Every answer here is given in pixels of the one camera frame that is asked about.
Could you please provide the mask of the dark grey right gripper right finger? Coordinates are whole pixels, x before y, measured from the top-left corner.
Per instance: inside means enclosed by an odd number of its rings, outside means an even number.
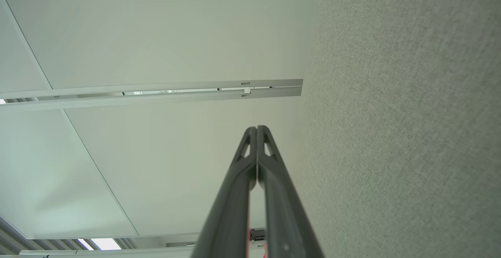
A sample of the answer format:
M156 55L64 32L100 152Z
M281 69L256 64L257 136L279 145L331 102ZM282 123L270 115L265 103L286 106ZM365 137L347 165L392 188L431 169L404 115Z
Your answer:
M265 193L268 258L323 258L290 174L267 126L258 126L258 181Z

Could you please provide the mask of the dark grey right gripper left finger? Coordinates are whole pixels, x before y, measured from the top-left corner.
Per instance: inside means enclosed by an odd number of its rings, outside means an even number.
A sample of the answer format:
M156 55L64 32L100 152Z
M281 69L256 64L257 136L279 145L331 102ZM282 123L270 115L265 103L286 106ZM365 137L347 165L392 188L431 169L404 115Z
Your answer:
M247 258L249 193L257 180L257 128L249 127L198 237L192 258Z

